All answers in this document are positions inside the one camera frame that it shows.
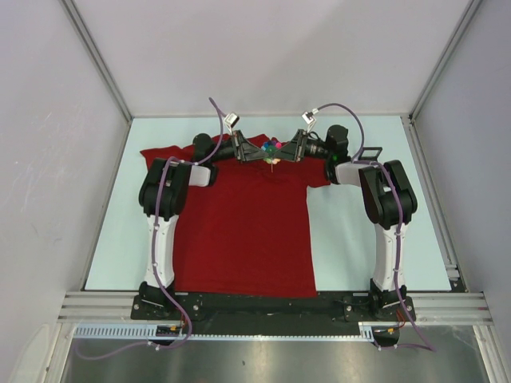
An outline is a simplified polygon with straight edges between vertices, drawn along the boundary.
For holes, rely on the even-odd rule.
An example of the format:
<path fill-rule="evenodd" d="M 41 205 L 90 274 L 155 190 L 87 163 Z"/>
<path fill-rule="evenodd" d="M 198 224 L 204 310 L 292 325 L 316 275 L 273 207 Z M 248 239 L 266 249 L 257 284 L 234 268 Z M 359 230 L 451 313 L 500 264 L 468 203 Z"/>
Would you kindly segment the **red t-shirt garment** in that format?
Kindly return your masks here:
<path fill-rule="evenodd" d="M 307 191 L 330 183 L 323 160 L 216 166 L 211 187 L 190 186 L 163 239 L 172 265 L 147 267 L 145 282 L 173 276 L 178 291 L 315 297 Z"/>

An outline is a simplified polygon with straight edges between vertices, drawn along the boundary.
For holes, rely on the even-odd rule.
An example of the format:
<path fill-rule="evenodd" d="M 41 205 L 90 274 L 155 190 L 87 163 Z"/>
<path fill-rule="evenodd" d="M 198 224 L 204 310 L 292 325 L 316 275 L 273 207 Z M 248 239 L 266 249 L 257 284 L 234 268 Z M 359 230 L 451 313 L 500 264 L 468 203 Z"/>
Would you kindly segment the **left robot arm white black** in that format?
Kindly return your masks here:
<path fill-rule="evenodd" d="M 188 189 L 213 185 L 218 174 L 215 162 L 268 160 L 268 149 L 267 144 L 254 145 L 239 130 L 218 140 L 201 133 L 193 139 L 190 161 L 158 158 L 150 165 L 139 192 L 139 204 L 149 225 L 149 260 L 139 295 L 149 301 L 149 310 L 158 318 L 169 318 L 176 309 L 171 295 L 175 281 L 173 248 Z"/>

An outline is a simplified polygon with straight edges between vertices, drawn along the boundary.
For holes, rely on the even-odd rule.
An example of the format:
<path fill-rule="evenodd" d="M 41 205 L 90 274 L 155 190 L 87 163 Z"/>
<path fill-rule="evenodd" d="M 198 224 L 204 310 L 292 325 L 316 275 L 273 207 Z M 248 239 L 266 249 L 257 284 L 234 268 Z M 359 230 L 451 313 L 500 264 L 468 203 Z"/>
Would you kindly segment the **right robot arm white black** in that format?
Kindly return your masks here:
<path fill-rule="evenodd" d="M 377 156 L 350 156 L 348 144 L 348 129 L 334 124 L 323 140 L 300 129 L 286 144 L 269 144 L 267 152 L 273 161 L 298 163 L 306 157 L 323 160 L 328 181 L 360 188 L 366 215 L 376 234 L 368 310 L 374 318 L 387 320 L 405 305 L 402 252 L 418 201 L 400 161 L 381 164 Z"/>

